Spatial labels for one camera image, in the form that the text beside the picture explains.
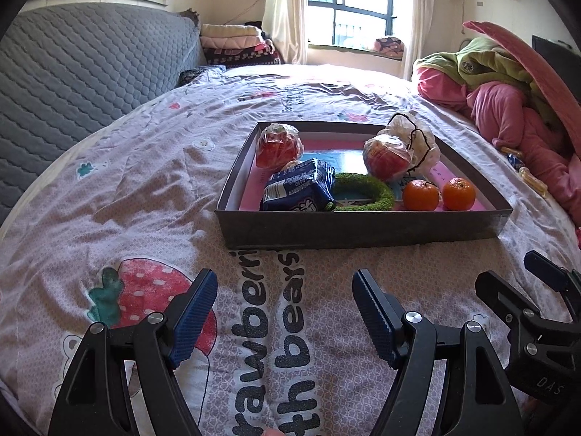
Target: candy wrapper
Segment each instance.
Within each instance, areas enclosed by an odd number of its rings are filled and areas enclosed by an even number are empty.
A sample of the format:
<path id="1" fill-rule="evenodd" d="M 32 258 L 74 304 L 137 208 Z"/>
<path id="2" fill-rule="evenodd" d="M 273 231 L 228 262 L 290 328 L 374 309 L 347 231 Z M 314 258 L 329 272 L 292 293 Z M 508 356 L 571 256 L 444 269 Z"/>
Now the candy wrapper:
<path id="1" fill-rule="evenodd" d="M 304 147 L 298 129 L 281 123 L 265 128 L 256 145 L 256 167 L 280 170 L 303 155 Z"/>
<path id="2" fill-rule="evenodd" d="M 335 168 L 318 159 L 309 159 L 283 170 L 268 180 L 260 209 L 264 211 L 330 211 L 335 199 L 330 194 Z"/>
<path id="3" fill-rule="evenodd" d="M 514 154 L 507 155 L 508 163 L 512 165 L 512 168 L 519 172 L 522 167 L 525 167 L 525 163 L 516 157 Z"/>
<path id="4" fill-rule="evenodd" d="M 521 167 L 518 174 L 525 181 L 525 183 L 537 192 L 541 197 L 547 198 L 548 187 L 547 184 L 536 178 L 527 167 Z"/>
<path id="5" fill-rule="evenodd" d="M 413 151 L 400 138 L 380 134 L 365 142 L 363 162 L 367 171 L 382 182 L 402 177 L 411 167 Z"/>

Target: window sill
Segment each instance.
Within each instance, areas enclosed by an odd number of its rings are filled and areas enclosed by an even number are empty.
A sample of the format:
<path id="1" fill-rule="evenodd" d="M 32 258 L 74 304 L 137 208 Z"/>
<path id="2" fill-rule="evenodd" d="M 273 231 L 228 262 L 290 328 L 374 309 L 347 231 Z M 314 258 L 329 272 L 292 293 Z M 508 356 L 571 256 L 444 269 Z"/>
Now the window sill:
<path id="1" fill-rule="evenodd" d="M 400 59 L 394 59 L 393 57 L 386 56 L 381 52 L 376 51 L 366 51 L 365 49 L 354 49 L 354 48 L 344 48 L 343 46 L 326 46 L 322 44 L 309 44 L 309 49 L 316 49 L 317 51 L 338 51 L 338 52 L 351 52 L 352 54 L 367 54 L 368 56 L 382 57 L 384 59 L 390 59 L 394 62 L 401 62 Z"/>

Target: folded blanket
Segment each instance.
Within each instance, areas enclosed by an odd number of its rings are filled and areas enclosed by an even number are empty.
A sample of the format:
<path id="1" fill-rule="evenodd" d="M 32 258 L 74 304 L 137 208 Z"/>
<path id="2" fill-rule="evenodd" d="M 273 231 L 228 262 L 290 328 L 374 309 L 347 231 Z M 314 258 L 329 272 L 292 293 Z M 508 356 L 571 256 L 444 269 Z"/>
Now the folded blanket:
<path id="1" fill-rule="evenodd" d="M 239 56 L 240 58 L 252 58 L 258 57 L 263 54 L 272 54 L 274 52 L 274 45 L 271 40 L 263 41 L 262 44 L 258 44 L 252 48 L 246 49 L 212 49 L 204 48 L 204 55 L 207 60 L 211 60 L 214 57 L 222 56 Z"/>
<path id="2" fill-rule="evenodd" d="M 373 44 L 373 51 L 381 52 L 394 60 L 402 60 L 405 45 L 395 36 L 378 37 Z"/>
<path id="3" fill-rule="evenodd" d="M 434 68 L 445 73 L 459 85 L 475 90 L 489 82 L 502 82 L 517 87 L 527 96 L 528 105 L 540 114 L 552 129 L 562 129 L 562 123 L 547 103 L 532 76 L 503 49 L 488 37 L 477 37 L 457 53 L 441 52 L 419 59 L 414 68 Z"/>
<path id="4" fill-rule="evenodd" d="M 207 49 L 247 49 L 264 44 L 262 36 L 208 37 L 200 36 L 203 48 Z"/>
<path id="5" fill-rule="evenodd" d="M 205 37 L 260 36 L 260 30 L 255 26 L 203 24 L 200 35 Z"/>
<path id="6" fill-rule="evenodd" d="M 259 50 L 256 48 L 204 49 L 204 55 L 208 64 L 225 65 L 228 68 L 239 65 L 280 64 L 280 57 L 271 45 L 265 45 Z"/>

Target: cable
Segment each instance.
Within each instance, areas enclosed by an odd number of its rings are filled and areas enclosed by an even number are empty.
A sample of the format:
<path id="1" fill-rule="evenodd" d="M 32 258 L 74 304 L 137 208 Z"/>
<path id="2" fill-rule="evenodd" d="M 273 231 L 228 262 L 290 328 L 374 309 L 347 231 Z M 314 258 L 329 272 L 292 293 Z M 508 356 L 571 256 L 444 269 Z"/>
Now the cable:
<path id="1" fill-rule="evenodd" d="M 464 18 L 466 17 L 466 0 L 462 0 L 462 34 L 465 35 L 466 31 L 464 30 Z"/>
<path id="2" fill-rule="evenodd" d="M 246 14 L 247 12 L 249 12 L 252 8 L 254 8 L 258 2 L 260 0 L 256 0 L 254 3 L 252 3 L 250 6 L 248 6 L 248 8 L 244 9 L 240 14 L 237 14 L 236 16 L 234 16 L 231 20 L 226 21 L 224 24 L 230 24 L 232 21 L 238 19 L 240 16 L 242 16 L 243 14 Z"/>
<path id="3" fill-rule="evenodd" d="M 472 42 L 472 39 L 464 39 L 461 43 L 460 43 L 460 47 L 458 48 L 459 51 L 463 50 L 463 48 L 465 48 L 466 46 L 468 46 L 470 43 Z"/>

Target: clothes pile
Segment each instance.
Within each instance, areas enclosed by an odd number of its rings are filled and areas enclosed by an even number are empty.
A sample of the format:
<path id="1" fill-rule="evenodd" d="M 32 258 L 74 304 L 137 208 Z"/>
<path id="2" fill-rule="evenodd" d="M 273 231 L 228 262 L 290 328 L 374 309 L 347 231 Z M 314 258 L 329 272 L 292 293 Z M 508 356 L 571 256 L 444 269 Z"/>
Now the clothes pile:
<path id="1" fill-rule="evenodd" d="M 271 39 L 251 25 L 203 24 L 200 41 L 210 65 L 278 65 L 281 58 Z"/>
<path id="2" fill-rule="evenodd" d="M 378 37 L 371 48 L 372 51 L 380 52 L 394 60 L 402 60 L 405 49 L 402 40 L 395 36 Z"/>
<path id="3" fill-rule="evenodd" d="M 458 53 L 417 60 L 414 82 L 422 97 L 472 119 L 496 148 L 524 154 L 531 173 L 581 226 L 579 105 L 541 57 L 492 23 L 465 26 L 488 37 Z"/>

